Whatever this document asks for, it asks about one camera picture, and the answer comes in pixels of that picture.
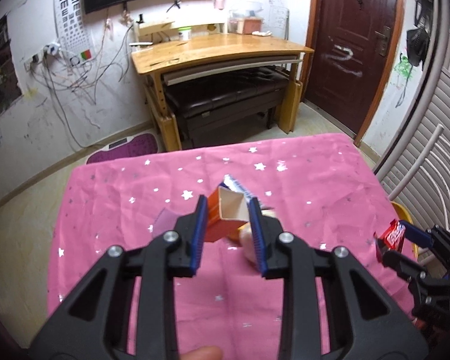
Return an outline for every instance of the yellow bucket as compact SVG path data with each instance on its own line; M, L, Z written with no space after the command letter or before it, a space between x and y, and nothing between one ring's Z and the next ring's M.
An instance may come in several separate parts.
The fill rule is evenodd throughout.
M391 205L394 207L395 212L397 213L398 219L406 220L408 223L413 225L412 216L408 212L408 210L401 204L396 202L391 202ZM412 244L413 254L415 258L419 257L419 247L415 244Z

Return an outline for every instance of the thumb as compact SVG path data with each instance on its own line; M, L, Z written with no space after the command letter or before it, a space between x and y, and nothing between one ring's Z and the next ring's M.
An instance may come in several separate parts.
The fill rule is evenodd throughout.
M180 356L181 360L222 360L223 352L217 346L202 346Z

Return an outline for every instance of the white wall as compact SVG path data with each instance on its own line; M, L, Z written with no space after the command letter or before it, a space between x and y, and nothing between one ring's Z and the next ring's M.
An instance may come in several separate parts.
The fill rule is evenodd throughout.
M385 153L385 150L400 127L422 77L421 65L419 67L413 67L403 102L397 106L400 96L405 89L406 78L395 68L400 62L400 53L403 53L405 56L407 55L407 31L415 28L414 15L415 0L405 0L403 30L395 56L394 69L385 87L377 112L363 137L363 142L380 156Z
M56 39L53 0L27 0L21 5L23 1L0 2L0 18L5 14L8 16L12 58L24 93L22 98L0 116L0 199L32 176L79 149L57 116L57 113L61 114L61 110L56 99L46 87L25 72L23 66L24 60ZM268 0L227 0L227 9L238 7L242 1L259 1L269 5ZM136 0L128 3L128 9L133 17L143 13L144 19L150 20L164 15L172 2L173 0ZM290 39L303 44L310 0L278 2L290 9ZM183 12L194 11L199 14L201 9L212 9L212 0L183 0L182 6ZM114 24L113 34L107 33L102 65L111 61L126 31L126 27L119 23L120 13L121 6L109 10L109 17ZM84 18L96 50L100 48L105 18L105 10ZM125 61L121 58L120 62L124 67ZM52 69L58 68L60 65L54 62ZM120 74L120 68L116 66L108 69L97 87L97 104L93 104L83 91L58 93L70 127L82 146L93 144L150 119L134 68L130 67L126 78L118 82Z

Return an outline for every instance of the tufted leather seat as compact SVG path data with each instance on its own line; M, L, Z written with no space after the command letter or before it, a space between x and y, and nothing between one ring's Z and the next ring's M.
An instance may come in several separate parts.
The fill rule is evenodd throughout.
M183 135L193 139L212 128L282 102L288 78L275 67L255 67L164 86L166 101Z

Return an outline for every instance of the desk top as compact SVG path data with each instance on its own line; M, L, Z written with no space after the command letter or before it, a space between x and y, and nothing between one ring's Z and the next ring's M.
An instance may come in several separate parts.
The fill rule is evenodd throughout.
M312 52L301 44L272 36L215 34L154 44L150 49L133 52L132 60L139 74L149 74L243 57Z
M373 232L384 232L395 210L350 138L323 134L77 167L52 240L49 312L108 247L147 245L160 234L156 219L163 209L192 212L198 196L208 196L225 174L273 207L283 228L312 247L346 246L406 312L411 310L407 283L375 257ZM403 252L412 257L409 243ZM219 345L224 360L276 360L282 294L282 281L262 279L240 247L224 239L206 243L197 277L175 279L180 350ZM319 304L324 310L322 295ZM134 307L131 321L133 331Z

